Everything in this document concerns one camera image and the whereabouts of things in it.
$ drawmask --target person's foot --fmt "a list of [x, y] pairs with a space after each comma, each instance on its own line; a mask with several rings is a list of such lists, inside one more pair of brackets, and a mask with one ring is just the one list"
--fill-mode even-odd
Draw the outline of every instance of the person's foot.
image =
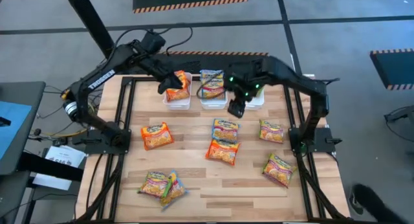
[[352, 186], [351, 195], [348, 198], [349, 204], [351, 205], [352, 209], [358, 214], [362, 215], [364, 213], [364, 208], [362, 205], [355, 199], [355, 185]]

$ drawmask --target wooden tabletop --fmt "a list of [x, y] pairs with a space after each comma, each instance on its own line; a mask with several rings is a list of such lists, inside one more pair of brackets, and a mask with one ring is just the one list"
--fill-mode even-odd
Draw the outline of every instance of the wooden tabletop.
[[[114, 120], [121, 76], [105, 83], [99, 116]], [[263, 177], [261, 168], [270, 153], [295, 164], [288, 138], [289, 117], [283, 87], [265, 87], [265, 105], [258, 111], [247, 111], [242, 119], [235, 118], [227, 110], [204, 110], [195, 92], [200, 82], [193, 82], [191, 107], [188, 111], [169, 111], [157, 93], [158, 83], [136, 84], [131, 116], [132, 141], [125, 157], [116, 221], [306, 221], [299, 173], [295, 172], [289, 188], [282, 187]], [[299, 123], [293, 92], [292, 106]], [[301, 94], [304, 112], [309, 110], [309, 97]], [[238, 139], [241, 143], [235, 166], [204, 158], [211, 142], [214, 118], [232, 120], [241, 125]], [[284, 143], [277, 144], [259, 139], [259, 119], [281, 124], [285, 130]], [[146, 151], [140, 136], [140, 128], [166, 122], [175, 143]], [[85, 212], [87, 191], [98, 156], [89, 156], [85, 165], [76, 213]], [[321, 189], [332, 204], [345, 216], [349, 209], [336, 162], [326, 153], [314, 153]], [[102, 157], [93, 181], [91, 201], [102, 187], [106, 156]], [[189, 190], [185, 197], [161, 211], [159, 202], [149, 196], [137, 194], [147, 172], [160, 171], [168, 174], [176, 169], [184, 186]], [[310, 198], [314, 216], [318, 216], [312, 189]], [[109, 214], [110, 191], [105, 204], [104, 217]]]

